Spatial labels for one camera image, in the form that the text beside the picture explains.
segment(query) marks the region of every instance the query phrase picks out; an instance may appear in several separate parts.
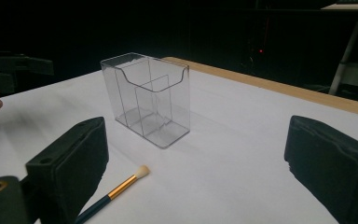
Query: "wooden table edge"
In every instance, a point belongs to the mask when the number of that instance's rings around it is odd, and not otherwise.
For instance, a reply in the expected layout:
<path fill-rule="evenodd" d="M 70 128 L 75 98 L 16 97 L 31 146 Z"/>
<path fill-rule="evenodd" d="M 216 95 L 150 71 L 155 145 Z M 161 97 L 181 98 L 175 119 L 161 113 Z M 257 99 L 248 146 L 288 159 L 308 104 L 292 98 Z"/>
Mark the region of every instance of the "wooden table edge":
<path fill-rule="evenodd" d="M 259 88 L 263 88 L 270 91 L 276 91 L 279 93 L 283 93 L 286 95 L 294 96 L 296 98 L 300 98 L 303 100 L 307 100 L 313 103 L 317 103 L 320 105 L 327 105 L 337 109 L 349 111 L 355 114 L 358 114 L 358 101 L 353 101 L 341 97 L 337 97 L 334 95 L 329 95 L 317 91 L 310 91 L 306 89 L 302 89 L 295 86 L 290 86 L 287 84 L 267 80 L 259 77 L 252 77 L 245 74 L 228 71 L 226 69 L 221 69 L 217 67 L 212 67 L 210 65 L 205 65 L 201 63 L 194 63 L 191 61 L 174 58 L 174 57 L 166 57 L 163 58 L 166 61 L 174 62 L 174 63 L 182 63 L 186 64 L 190 67 L 190 69 L 211 74 L 217 77 L 223 77 L 230 80 L 238 81 L 241 83 L 249 84 L 252 86 L 257 86 Z"/>

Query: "clear acrylic organizer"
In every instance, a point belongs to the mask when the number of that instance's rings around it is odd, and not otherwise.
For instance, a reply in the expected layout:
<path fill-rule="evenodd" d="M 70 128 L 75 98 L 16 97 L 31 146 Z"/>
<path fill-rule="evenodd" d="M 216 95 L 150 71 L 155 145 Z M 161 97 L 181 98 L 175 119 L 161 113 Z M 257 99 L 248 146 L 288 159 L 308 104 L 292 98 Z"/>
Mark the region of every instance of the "clear acrylic organizer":
<path fill-rule="evenodd" d="M 160 148 L 190 132 L 187 65 L 128 53 L 101 67 L 118 122 Z"/>

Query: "brush bristles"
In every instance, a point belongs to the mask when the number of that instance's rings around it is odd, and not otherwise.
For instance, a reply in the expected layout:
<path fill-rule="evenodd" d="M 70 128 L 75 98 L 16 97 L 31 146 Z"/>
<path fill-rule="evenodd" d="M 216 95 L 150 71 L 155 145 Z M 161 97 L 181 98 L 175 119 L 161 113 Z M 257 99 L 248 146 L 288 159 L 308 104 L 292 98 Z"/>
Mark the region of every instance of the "brush bristles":
<path fill-rule="evenodd" d="M 149 168 L 147 166 L 143 165 L 139 167 L 139 169 L 136 171 L 135 176 L 136 178 L 142 178 L 150 173 Z"/>

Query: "blue brush handle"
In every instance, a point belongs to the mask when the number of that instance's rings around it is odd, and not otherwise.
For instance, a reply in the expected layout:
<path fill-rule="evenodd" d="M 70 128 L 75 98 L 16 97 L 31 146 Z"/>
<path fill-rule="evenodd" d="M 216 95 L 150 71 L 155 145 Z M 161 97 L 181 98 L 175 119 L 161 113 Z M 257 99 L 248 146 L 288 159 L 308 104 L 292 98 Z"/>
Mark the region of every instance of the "blue brush handle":
<path fill-rule="evenodd" d="M 84 211 L 80 216 L 77 217 L 75 224 L 82 224 L 93 217 L 97 212 L 99 212 L 103 207 L 111 202 L 109 196 L 102 197 L 98 202 L 93 204 L 90 208 Z"/>

